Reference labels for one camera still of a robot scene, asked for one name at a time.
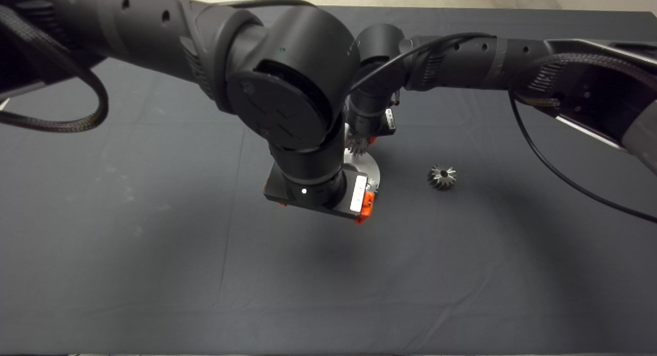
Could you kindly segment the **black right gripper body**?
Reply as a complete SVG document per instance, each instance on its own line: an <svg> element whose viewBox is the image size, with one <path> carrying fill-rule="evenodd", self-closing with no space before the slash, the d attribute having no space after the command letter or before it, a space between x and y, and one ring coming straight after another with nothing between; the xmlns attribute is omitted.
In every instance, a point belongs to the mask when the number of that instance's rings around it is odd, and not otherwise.
<svg viewBox="0 0 657 356"><path fill-rule="evenodd" d="M386 108L385 110L371 114L369 116L369 123L370 137L391 136L397 130L392 108Z"/></svg>

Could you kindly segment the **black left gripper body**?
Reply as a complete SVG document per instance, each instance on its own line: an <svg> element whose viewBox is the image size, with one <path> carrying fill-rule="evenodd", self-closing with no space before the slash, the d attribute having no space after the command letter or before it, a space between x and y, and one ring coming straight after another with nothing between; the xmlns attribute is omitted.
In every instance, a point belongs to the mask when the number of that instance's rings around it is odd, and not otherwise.
<svg viewBox="0 0 657 356"><path fill-rule="evenodd" d="M368 176L365 173L340 169L331 178L304 185L286 178L277 164L272 166L263 194L273 202L300 207L355 221L360 214Z"/></svg>

